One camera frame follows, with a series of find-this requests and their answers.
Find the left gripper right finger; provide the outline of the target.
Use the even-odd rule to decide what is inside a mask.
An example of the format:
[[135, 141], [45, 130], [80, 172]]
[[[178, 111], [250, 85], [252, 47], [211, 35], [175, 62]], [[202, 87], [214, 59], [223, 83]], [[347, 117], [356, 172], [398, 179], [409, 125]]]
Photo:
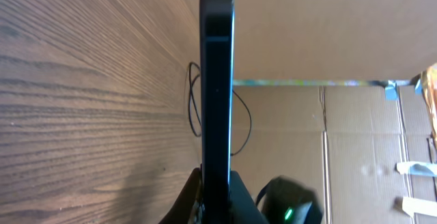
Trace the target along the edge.
[[233, 224], [268, 224], [236, 171], [230, 172], [230, 214]]

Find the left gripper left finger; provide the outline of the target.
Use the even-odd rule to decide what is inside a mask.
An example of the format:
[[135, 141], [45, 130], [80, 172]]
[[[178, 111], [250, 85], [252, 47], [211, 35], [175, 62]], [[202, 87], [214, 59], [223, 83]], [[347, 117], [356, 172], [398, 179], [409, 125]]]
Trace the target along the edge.
[[203, 184], [200, 168], [194, 168], [174, 204], [159, 224], [196, 224], [203, 219]]

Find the Samsung Galaxy smartphone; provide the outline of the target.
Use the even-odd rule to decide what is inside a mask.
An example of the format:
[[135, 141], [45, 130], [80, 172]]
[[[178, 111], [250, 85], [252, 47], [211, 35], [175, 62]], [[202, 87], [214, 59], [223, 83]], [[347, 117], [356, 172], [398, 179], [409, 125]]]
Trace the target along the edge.
[[199, 0], [205, 223], [229, 223], [234, 0]]

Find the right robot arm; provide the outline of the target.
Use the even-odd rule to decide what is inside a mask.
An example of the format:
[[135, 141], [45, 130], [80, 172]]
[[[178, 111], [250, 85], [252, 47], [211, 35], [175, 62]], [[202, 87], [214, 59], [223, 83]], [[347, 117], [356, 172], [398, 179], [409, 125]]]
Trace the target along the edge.
[[262, 214], [269, 223], [321, 224], [323, 211], [317, 195], [291, 178], [271, 179], [259, 192], [255, 205], [263, 200]]

